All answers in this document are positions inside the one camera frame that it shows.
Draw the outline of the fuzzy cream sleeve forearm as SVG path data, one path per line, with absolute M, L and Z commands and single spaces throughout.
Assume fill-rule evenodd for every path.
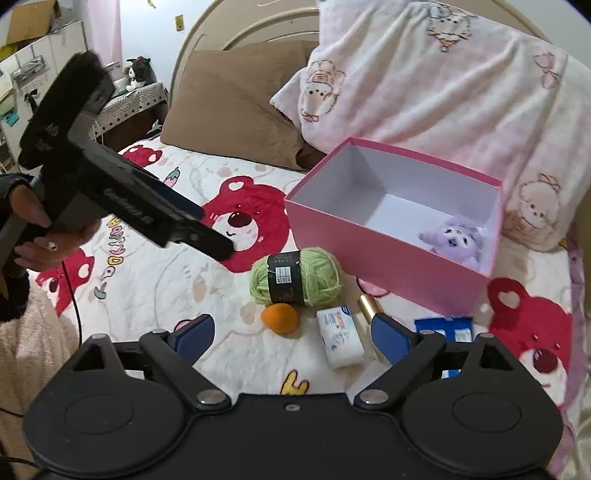
M 2 462 L 3 479 L 30 479 L 37 473 L 24 440 L 23 418 L 78 345 L 76 324 L 57 316 L 33 280 L 1 280 L 1 456 L 21 461 Z

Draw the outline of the person left hand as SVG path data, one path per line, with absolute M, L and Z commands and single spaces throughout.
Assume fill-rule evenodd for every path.
M 17 185 L 11 191 L 9 202 L 12 211 L 21 219 L 47 230 L 44 236 L 36 237 L 15 249 L 15 263 L 36 272 L 51 270 L 58 266 L 71 253 L 90 241 L 101 224 L 100 220 L 96 220 L 89 226 L 74 232 L 55 230 L 39 199 L 24 184 Z

